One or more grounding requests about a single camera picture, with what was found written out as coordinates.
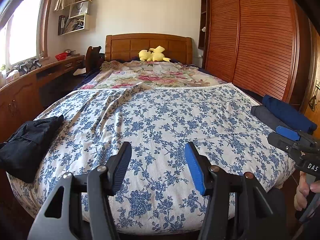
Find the person's right hand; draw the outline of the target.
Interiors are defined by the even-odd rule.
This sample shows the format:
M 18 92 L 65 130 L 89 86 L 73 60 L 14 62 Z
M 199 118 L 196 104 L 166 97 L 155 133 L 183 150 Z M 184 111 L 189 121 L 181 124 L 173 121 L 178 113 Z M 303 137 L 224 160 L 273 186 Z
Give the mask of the person's right hand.
M 320 183 L 319 180 L 311 183 L 309 186 L 306 182 L 307 174 L 300 171 L 299 184 L 297 186 L 296 194 L 294 197 L 294 207 L 297 211 L 302 211 L 307 206 L 307 196 L 310 192 L 320 193 Z

